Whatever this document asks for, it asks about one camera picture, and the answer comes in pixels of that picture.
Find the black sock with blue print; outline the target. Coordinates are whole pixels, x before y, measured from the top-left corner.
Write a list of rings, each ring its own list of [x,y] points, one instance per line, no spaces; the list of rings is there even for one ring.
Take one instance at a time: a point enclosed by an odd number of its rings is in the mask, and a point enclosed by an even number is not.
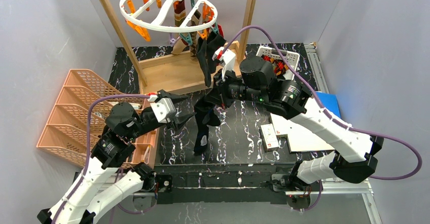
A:
[[[208,146],[209,126],[218,127],[221,121],[214,113],[215,105],[206,100],[206,96],[200,98],[195,106],[195,120],[198,127],[197,137],[194,145],[194,154],[203,153]]]

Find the orange clothes peg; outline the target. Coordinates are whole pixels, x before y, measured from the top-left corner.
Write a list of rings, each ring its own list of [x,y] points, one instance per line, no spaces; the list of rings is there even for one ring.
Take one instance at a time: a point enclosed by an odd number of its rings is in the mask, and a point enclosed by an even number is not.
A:
[[[151,36],[148,33],[148,30],[146,28],[143,28],[141,26],[135,25],[131,21],[126,20],[126,23],[135,30],[145,41],[150,42]]]

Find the white round clip hanger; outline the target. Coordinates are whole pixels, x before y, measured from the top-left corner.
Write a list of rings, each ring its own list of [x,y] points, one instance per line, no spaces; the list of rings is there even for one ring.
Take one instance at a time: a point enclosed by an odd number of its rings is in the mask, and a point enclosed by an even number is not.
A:
[[[192,8],[190,12],[186,15],[183,23],[179,27],[173,27],[173,26],[164,26],[163,22],[166,19],[168,15],[168,11],[173,7],[173,4],[175,1],[180,0],[166,0],[161,5],[161,8],[159,10],[158,15],[155,17],[155,19],[148,23],[145,21],[140,20],[138,17],[146,11],[147,8],[149,8],[156,0],[148,0],[146,3],[144,3],[142,6],[140,6],[137,10],[131,9],[130,13],[127,13],[124,5],[130,0],[120,0],[119,6],[120,6],[120,12],[122,16],[128,20],[134,23],[135,25],[141,26],[143,28],[146,28],[148,30],[154,30],[159,32],[168,32],[168,33],[186,33],[186,32],[198,32],[201,30],[206,30],[213,24],[217,23],[218,18],[218,11],[216,7],[208,0],[193,0],[192,1]],[[209,10],[209,15],[211,16],[211,20],[209,20],[206,23],[197,25],[197,26],[189,26],[188,23],[191,22],[191,18],[196,10],[198,8],[204,5]]]

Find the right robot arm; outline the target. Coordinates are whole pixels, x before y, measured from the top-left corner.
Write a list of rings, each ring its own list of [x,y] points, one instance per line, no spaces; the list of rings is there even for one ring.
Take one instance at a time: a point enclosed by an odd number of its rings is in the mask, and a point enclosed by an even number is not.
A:
[[[308,186],[318,180],[340,178],[360,183],[374,174],[383,139],[357,133],[324,108],[312,108],[316,99],[308,88],[294,80],[280,79],[272,64],[261,57],[245,59],[239,66],[241,77],[233,71],[219,70],[213,88],[195,105],[203,126],[214,125],[209,112],[216,106],[228,108],[235,100],[253,101],[275,115],[299,124],[333,147],[333,151],[310,161],[297,161],[289,176],[277,185]]]

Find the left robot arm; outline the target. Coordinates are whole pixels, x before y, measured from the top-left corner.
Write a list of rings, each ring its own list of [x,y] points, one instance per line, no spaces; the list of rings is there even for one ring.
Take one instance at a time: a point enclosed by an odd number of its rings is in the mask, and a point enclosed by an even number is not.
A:
[[[150,106],[141,113],[129,102],[119,102],[112,107],[101,137],[91,150],[87,150],[83,170],[54,206],[38,213],[40,223],[97,223],[132,193],[156,190],[156,172],[141,162],[129,168],[119,181],[99,192],[135,150],[132,141],[161,126],[180,129],[194,113],[176,116],[175,105],[188,99],[187,95],[160,90],[150,95],[131,94],[130,97],[146,99]]]

